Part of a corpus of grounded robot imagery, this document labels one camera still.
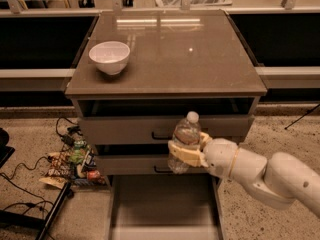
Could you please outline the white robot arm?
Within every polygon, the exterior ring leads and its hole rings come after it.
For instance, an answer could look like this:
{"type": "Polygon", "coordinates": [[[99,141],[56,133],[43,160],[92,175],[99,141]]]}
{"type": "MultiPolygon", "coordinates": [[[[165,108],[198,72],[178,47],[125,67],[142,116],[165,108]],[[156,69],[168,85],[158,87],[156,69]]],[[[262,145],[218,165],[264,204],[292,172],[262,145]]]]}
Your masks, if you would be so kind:
{"type": "Polygon", "coordinates": [[[200,135],[197,145],[171,140],[168,148],[189,166],[203,167],[212,176],[237,182],[265,205],[283,210],[298,200],[320,217],[320,175],[288,153],[277,152],[266,158],[206,133],[200,135]]]}

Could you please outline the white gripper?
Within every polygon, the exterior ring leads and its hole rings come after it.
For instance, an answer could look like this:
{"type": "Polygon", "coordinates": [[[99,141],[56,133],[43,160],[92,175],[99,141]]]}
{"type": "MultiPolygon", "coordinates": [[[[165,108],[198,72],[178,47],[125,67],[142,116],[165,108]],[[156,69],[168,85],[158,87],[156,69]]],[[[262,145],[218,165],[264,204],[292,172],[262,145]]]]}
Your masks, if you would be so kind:
{"type": "Polygon", "coordinates": [[[205,167],[210,175],[224,179],[231,176],[231,168],[238,151],[238,145],[223,138],[213,139],[200,133],[199,145],[178,145],[168,142],[169,153],[192,167],[205,167]]]}

